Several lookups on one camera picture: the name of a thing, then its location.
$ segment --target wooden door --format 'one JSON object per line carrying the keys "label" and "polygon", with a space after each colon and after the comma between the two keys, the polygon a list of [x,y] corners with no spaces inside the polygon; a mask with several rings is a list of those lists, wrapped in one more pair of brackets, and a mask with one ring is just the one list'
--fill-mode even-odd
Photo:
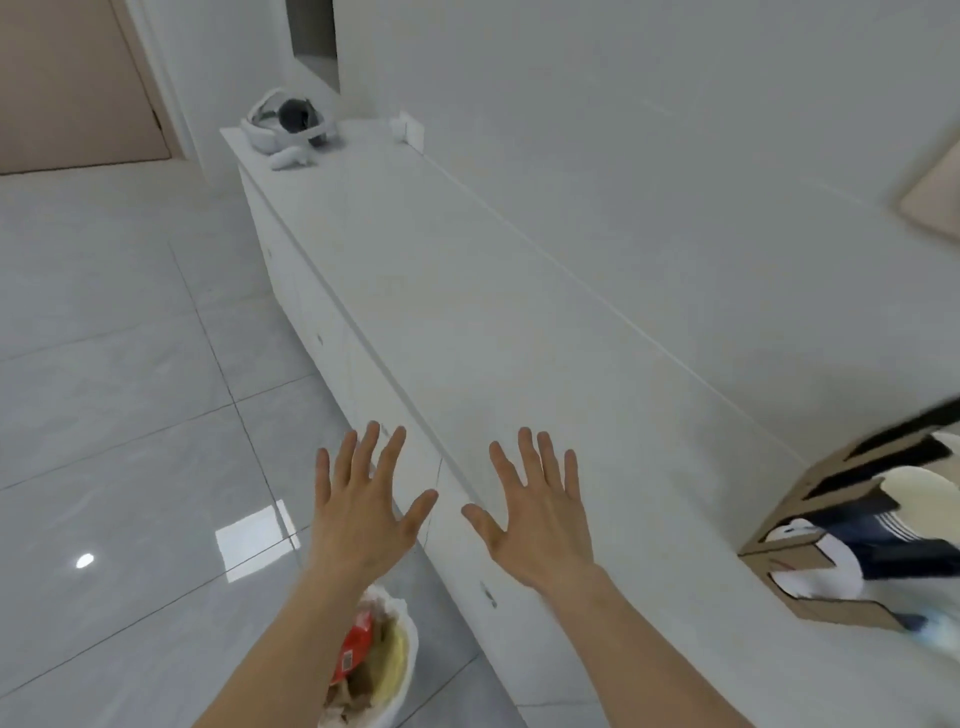
{"label": "wooden door", "polygon": [[0,174],[168,157],[110,0],[0,0]]}

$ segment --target tiled floor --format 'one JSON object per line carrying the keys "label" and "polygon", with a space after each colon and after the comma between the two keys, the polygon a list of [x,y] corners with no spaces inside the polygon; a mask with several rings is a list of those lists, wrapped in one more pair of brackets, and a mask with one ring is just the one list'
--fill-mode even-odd
{"label": "tiled floor", "polygon": [[[0,177],[0,724],[191,725],[346,429],[241,197],[185,162]],[[419,547],[383,583],[420,628],[398,722],[522,725]]]}

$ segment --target white plastic bag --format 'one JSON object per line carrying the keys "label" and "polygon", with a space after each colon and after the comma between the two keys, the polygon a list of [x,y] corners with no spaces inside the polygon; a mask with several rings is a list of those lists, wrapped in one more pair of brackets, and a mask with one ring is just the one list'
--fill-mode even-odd
{"label": "white plastic bag", "polygon": [[383,587],[371,586],[364,593],[361,603],[372,602],[396,621],[396,626],[406,636],[406,669],[396,692],[381,705],[371,705],[349,723],[344,723],[340,712],[324,716],[320,720],[319,728],[391,728],[396,715],[403,707],[403,702],[410,691],[410,682],[414,677],[414,666],[417,663],[417,650],[420,647],[420,638],[417,627],[407,613],[407,603],[403,599],[394,599]]}

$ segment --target person's left hand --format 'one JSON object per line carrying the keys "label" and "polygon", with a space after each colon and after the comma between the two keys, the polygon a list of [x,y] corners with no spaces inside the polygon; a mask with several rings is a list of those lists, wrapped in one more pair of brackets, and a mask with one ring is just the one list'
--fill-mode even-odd
{"label": "person's left hand", "polygon": [[334,463],[332,480],[329,453],[325,449],[317,451],[307,578],[317,574],[318,578],[362,592],[410,550],[437,502],[437,491],[425,491],[403,518],[396,519],[394,468],[406,430],[396,429],[370,477],[379,434],[380,425],[371,422],[357,447],[356,431],[348,432]]}

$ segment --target red package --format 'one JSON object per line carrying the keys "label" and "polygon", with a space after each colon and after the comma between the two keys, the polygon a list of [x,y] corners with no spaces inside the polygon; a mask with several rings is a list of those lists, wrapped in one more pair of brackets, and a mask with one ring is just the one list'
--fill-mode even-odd
{"label": "red package", "polygon": [[367,659],[373,642],[373,615],[369,609],[357,613],[353,626],[347,632],[344,645],[340,648],[337,668],[333,671],[330,685],[336,685],[347,677],[353,669]]}

